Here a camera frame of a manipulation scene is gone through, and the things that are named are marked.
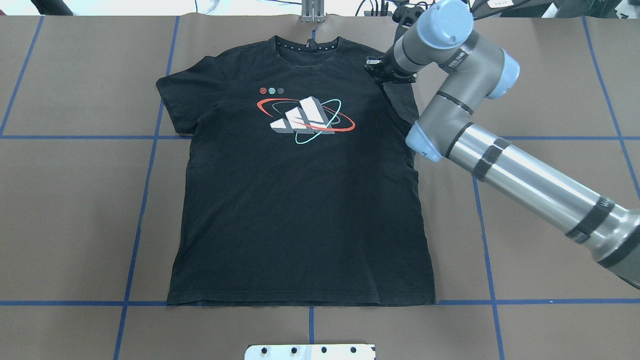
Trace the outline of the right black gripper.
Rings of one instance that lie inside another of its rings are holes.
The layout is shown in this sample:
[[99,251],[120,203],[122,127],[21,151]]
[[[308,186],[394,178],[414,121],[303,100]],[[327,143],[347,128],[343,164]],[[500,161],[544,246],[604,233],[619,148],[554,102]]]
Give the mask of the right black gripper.
[[407,73],[402,68],[397,67],[391,58],[374,57],[368,55],[364,66],[366,73],[370,75],[377,84],[414,84],[418,79],[416,73]]

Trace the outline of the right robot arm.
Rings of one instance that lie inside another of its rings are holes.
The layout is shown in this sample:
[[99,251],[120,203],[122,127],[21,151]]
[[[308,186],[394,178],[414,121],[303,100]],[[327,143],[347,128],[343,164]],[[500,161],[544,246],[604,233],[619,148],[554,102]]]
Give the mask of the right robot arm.
[[639,287],[638,20],[422,11],[386,65],[435,77],[410,144],[471,175],[494,298]]

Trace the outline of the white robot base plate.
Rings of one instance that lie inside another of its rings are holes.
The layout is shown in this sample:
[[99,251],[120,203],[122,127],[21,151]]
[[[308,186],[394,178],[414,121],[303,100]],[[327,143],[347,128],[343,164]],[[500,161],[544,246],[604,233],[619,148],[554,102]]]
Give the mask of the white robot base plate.
[[374,344],[259,344],[247,347],[245,360],[377,360]]

